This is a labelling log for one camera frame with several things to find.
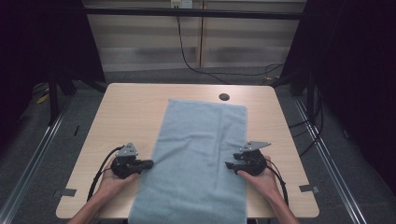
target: wooden table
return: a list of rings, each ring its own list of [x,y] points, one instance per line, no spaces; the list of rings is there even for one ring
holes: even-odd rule
[[[222,93],[229,94],[230,100],[221,101],[219,95]],[[292,212],[297,217],[318,215],[313,193],[300,192],[299,186],[309,183],[275,91],[271,87],[116,83],[107,88],[67,184],[67,189],[77,190],[76,195],[62,197],[56,211],[58,217],[72,217],[86,202],[92,179],[111,149],[133,142],[139,152],[139,160],[151,158],[169,99],[245,106],[247,140],[272,144],[263,148],[262,153],[271,157],[287,183]],[[128,217],[137,188],[138,181],[125,188],[98,216]],[[275,216],[269,204],[249,184],[247,216]]]

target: black curtain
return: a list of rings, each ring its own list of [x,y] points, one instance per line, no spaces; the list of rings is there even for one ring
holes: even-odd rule
[[[303,65],[313,74],[326,103],[395,193],[396,2],[308,0],[305,10],[282,76]],[[294,92],[306,84],[304,78],[291,83]]]
[[[47,6],[83,7],[79,0],[6,0],[0,4],[0,135],[5,143],[32,97],[33,86],[59,80],[105,82],[86,15]]]

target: wall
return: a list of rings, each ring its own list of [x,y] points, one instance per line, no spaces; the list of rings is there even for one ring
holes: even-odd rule
[[[85,0],[85,6],[170,7],[170,1]],[[193,8],[302,12],[304,0],[193,1]],[[89,15],[105,72],[186,67],[173,17]],[[193,66],[283,63],[297,21],[180,18],[183,49]]]

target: black tape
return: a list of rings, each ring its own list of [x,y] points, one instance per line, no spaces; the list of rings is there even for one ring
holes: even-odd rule
[[[299,187],[302,193],[312,191],[312,187],[310,185],[301,185]]]
[[[62,190],[55,190],[53,192],[52,197],[54,198],[62,198],[62,196],[74,197],[76,194],[76,189],[62,189]]]

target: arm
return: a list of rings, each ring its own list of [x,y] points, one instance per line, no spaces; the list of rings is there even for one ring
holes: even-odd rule
[[[245,171],[238,171],[238,174],[244,177],[271,205],[280,223],[299,223],[296,216],[283,201],[277,188],[275,175],[269,169],[265,169],[264,172],[256,176],[252,176]]]
[[[103,172],[99,189],[92,195],[89,201],[73,216],[69,224],[90,223],[98,211],[114,198],[127,184],[134,182],[139,174],[133,174],[125,179],[120,179],[107,170],[111,165],[110,161]]]

